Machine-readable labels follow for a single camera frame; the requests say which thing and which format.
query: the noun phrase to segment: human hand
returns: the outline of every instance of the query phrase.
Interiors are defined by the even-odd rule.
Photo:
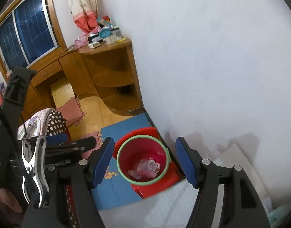
[[[16,213],[22,213],[22,208],[14,195],[3,188],[0,188],[0,209],[11,223],[20,222],[21,215]]]

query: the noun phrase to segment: alarm clock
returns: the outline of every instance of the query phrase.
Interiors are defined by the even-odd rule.
[[[109,28],[102,28],[101,31],[99,32],[99,36],[103,39],[110,35],[111,35],[111,30]]]

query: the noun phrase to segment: pink curtain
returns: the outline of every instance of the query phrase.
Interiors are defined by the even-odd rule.
[[[96,33],[97,0],[68,0],[75,24],[86,34]]]

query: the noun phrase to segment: desk drawer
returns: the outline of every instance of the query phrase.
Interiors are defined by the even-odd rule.
[[[30,92],[33,89],[33,87],[31,86],[31,84],[29,84],[28,88],[27,88],[27,92]]]
[[[39,108],[43,104],[43,101],[39,97],[37,97],[30,103],[26,104],[24,106],[24,110],[27,114],[31,114],[35,109]]]
[[[32,89],[31,91],[29,91],[25,97],[25,104],[30,103],[31,101],[33,101],[36,97],[38,97],[38,94],[36,93],[36,91],[34,89]]]
[[[59,64],[59,61],[57,60],[52,62],[50,65],[39,71],[34,76],[34,78],[32,79],[32,85],[36,87],[37,85],[45,81],[47,78],[51,77],[53,74],[59,72],[60,70],[62,70],[62,68]]]
[[[41,105],[40,107],[38,107],[37,109],[35,109],[32,113],[30,113],[29,115],[30,115],[30,117],[32,117],[35,113],[37,113],[37,112],[39,112],[39,111],[41,111],[41,110],[44,110],[44,109],[46,109],[47,108],[47,106],[45,105],[45,104],[43,104],[43,105]]]

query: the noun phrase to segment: green rim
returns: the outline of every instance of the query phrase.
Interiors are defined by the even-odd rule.
[[[151,140],[154,140],[155,142],[157,142],[162,148],[163,150],[165,151],[166,153],[166,167],[164,168],[163,172],[155,179],[151,180],[151,181],[148,181],[148,182],[137,182],[137,181],[134,181],[134,180],[131,180],[130,178],[126,177],[124,175],[124,173],[122,172],[122,170],[120,169],[120,166],[119,166],[119,155],[122,151],[122,149],[125,147],[125,145],[136,139],[136,138],[148,138],[148,139],[151,139]],[[121,147],[119,148],[119,151],[118,151],[118,154],[117,154],[117,167],[118,167],[118,170],[119,170],[119,173],[124,177],[125,180],[127,180],[129,183],[132,183],[132,184],[135,184],[135,185],[140,185],[140,186],[147,186],[147,185],[151,185],[153,183],[156,183],[158,182],[161,178],[163,178],[163,176],[166,174],[166,172],[168,171],[168,168],[169,168],[169,163],[171,162],[171,158],[170,158],[170,154],[169,154],[169,150],[159,141],[157,140],[155,137],[152,137],[152,136],[149,136],[149,135],[136,135],[136,136],[133,136],[129,139],[127,139],[122,145]]]

